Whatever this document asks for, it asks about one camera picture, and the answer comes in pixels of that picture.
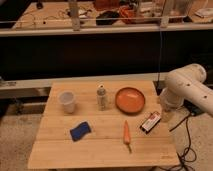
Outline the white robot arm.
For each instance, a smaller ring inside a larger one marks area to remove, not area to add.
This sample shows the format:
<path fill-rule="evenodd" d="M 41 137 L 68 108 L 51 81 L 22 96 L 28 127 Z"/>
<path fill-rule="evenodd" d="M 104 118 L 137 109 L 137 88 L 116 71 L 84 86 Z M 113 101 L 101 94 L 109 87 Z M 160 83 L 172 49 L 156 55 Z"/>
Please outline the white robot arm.
<path fill-rule="evenodd" d="M 213 90 L 204 84 L 206 78 L 205 68 L 196 63 L 168 72 L 159 95 L 162 108 L 175 110 L 187 100 L 213 118 Z"/>

